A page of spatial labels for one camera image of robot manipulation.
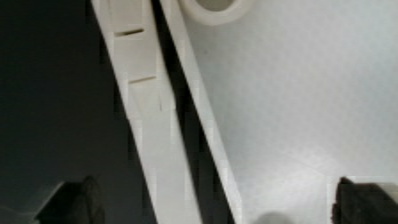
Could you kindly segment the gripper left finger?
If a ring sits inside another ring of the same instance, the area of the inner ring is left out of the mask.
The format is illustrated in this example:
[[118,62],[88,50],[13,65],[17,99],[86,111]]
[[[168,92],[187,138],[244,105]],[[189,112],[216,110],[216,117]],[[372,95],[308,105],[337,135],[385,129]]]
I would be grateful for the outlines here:
[[40,224],[106,224],[106,207],[97,178],[67,182],[36,215]]

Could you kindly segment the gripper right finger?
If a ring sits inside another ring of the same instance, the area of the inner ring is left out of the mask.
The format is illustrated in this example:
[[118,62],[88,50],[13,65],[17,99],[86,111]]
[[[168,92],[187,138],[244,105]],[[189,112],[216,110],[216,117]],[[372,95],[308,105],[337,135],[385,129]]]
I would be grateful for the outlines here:
[[398,185],[340,179],[333,224],[398,224]]

